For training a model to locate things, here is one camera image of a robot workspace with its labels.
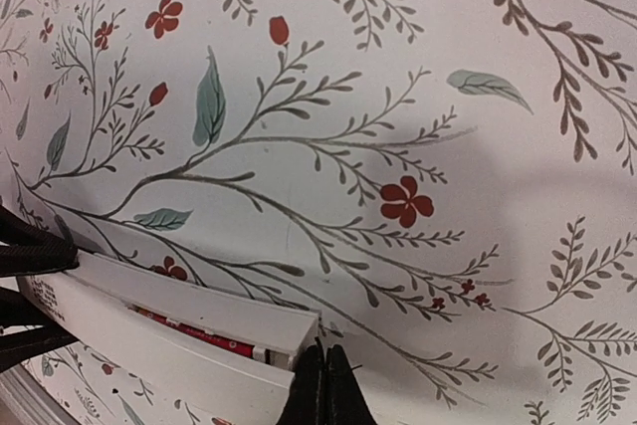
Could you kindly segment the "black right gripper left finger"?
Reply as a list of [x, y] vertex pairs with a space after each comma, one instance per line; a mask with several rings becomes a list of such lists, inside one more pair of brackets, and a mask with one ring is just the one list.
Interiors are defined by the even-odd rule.
[[320, 425], [325, 421], [325, 353], [318, 338], [298, 358], [278, 425]]

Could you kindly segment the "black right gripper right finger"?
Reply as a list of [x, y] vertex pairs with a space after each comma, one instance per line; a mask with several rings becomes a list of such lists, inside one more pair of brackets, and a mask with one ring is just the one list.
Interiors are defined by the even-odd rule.
[[337, 344], [326, 355], [326, 423], [376, 425], [344, 348]]

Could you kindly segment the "red AAA battery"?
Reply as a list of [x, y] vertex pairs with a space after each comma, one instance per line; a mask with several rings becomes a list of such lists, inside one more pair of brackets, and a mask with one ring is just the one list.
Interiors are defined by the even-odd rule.
[[165, 326], [179, 331], [182, 334], [191, 336], [200, 341], [214, 345], [218, 348], [228, 350], [235, 354], [242, 355], [244, 357], [248, 357], [262, 363], [269, 364], [271, 362], [270, 352], [265, 348], [208, 332], [202, 328], [198, 328], [193, 325], [180, 322], [166, 316], [162, 316], [140, 306], [129, 306], [128, 308], [136, 312], [137, 314], [144, 316], [147, 319], [151, 319], [155, 322], [161, 323]]

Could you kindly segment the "white slim remote control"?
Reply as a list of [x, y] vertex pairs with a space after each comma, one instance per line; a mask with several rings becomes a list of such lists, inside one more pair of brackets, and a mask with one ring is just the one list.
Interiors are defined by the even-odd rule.
[[[20, 292], [80, 342], [193, 406], [235, 424], [273, 424], [319, 314], [251, 300], [81, 252], [63, 273], [18, 279]], [[147, 319], [140, 306], [267, 349], [269, 364]]]

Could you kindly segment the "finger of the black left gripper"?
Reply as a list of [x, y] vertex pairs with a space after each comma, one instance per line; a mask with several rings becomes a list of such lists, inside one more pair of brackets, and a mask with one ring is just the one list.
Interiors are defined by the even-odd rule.
[[[17, 278], [61, 273], [79, 266], [78, 248], [1, 209], [1, 277]], [[20, 292], [1, 289], [1, 328], [22, 331], [1, 334], [1, 370], [78, 339], [32, 305]]]

